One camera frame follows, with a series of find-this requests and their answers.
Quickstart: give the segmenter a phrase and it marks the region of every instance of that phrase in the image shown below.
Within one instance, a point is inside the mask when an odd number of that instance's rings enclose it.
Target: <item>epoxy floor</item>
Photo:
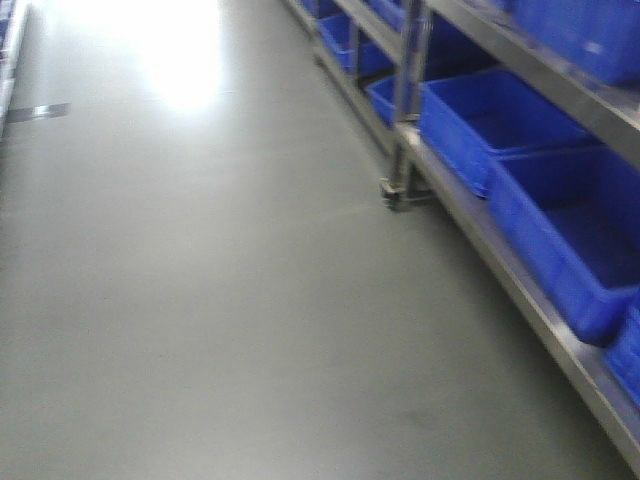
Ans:
[[[278,0],[35,0],[0,176],[0,478],[633,478]]]

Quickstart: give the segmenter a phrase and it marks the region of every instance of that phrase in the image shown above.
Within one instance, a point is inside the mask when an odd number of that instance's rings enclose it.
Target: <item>metal strip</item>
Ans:
[[[69,114],[70,103],[40,105],[38,107],[18,108],[7,112],[7,123],[30,122],[45,118],[64,117]]]

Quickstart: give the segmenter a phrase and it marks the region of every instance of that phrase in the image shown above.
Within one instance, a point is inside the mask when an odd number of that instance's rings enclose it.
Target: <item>storage bin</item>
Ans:
[[[380,118],[382,118],[382,121],[388,127],[393,125],[396,114],[395,86],[396,77],[392,76],[383,78],[367,87],[367,93],[369,94],[369,98],[371,98],[371,104],[374,110],[378,112],[378,115],[380,115]],[[405,109],[409,110],[411,108],[411,97],[407,95],[405,98]]]
[[[302,0],[302,5],[315,18],[324,18],[340,13],[340,8],[333,0]]]
[[[402,0],[370,0],[369,4],[394,30],[398,32],[402,30],[405,18]]]
[[[504,70],[426,82],[419,128],[481,197],[487,194],[494,159],[593,142],[583,128]]]
[[[351,20],[341,13],[318,21],[318,31],[325,44],[331,50],[338,63],[347,73],[353,73],[355,56],[349,47],[349,26]],[[393,67],[391,60],[387,58],[380,48],[372,43],[365,34],[361,35],[360,45],[360,74],[372,75],[387,68]]]
[[[640,299],[627,311],[620,335],[607,350],[605,361],[640,406]]]
[[[526,0],[516,4],[515,20],[605,83],[640,79],[636,0]]]
[[[492,166],[489,210],[576,336],[606,345],[640,286],[640,173],[604,146]]]

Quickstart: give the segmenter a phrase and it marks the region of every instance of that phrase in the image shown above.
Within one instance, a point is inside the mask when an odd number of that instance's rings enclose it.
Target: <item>grey floor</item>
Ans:
[[[0,159],[0,478],[630,479],[278,0],[39,0]]]

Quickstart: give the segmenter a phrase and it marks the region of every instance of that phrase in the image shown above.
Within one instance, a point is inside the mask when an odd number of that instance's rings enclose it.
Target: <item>metal bar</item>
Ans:
[[[409,123],[396,132],[411,161],[496,275],[594,416],[640,476],[640,410],[603,363],[602,351],[580,342],[475,197]]]
[[[300,0],[282,0],[282,2],[289,8],[307,33],[312,34],[315,31],[316,19],[302,6]]]
[[[2,51],[2,64],[0,66],[0,137],[4,133],[4,127],[13,94],[15,84],[15,68],[20,55],[24,28],[29,14],[29,0],[17,0],[14,11],[9,21],[7,34]]]
[[[477,0],[422,0],[640,168],[640,92],[606,86]]]
[[[395,143],[395,133],[385,126],[373,110],[369,99],[357,85],[351,81],[317,35],[314,36],[312,45],[316,59],[325,67],[329,76],[362,120],[362,123],[364,123],[371,132],[373,139],[387,155],[391,155]]]
[[[402,61],[400,34],[387,25],[362,0],[334,0],[396,65]]]
[[[420,1],[419,0],[405,0],[403,2],[405,8],[404,25],[402,27],[402,61],[398,65],[398,71],[395,79],[395,106],[396,111],[394,115],[394,123],[399,120],[404,120],[406,112],[406,101],[408,87],[410,88],[411,82],[411,68],[413,63],[413,33],[416,21],[420,14]]]

